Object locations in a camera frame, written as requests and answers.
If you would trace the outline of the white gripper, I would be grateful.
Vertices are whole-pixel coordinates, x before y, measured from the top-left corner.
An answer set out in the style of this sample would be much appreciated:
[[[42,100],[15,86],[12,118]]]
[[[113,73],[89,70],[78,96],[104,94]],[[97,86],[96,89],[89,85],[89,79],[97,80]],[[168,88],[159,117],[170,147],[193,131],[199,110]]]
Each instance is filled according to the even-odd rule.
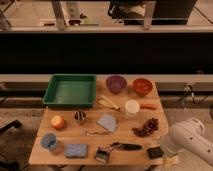
[[[160,148],[165,154],[162,157],[164,166],[171,166],[179,163],[179,158],[175,155],[177,155],[182,150],[182,147],[178,145],[168,133],[161,136]]]

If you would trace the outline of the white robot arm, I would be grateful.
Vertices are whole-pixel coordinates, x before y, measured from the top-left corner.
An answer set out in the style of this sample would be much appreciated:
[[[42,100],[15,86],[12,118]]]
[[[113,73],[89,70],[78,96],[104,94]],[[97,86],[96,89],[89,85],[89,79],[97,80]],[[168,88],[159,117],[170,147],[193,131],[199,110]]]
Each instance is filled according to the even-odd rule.
[[[177,122],[161,136],[160,148],[168,157],[186,149],[213,167],[213,142],[204,137],[205,126],[197,118]]]

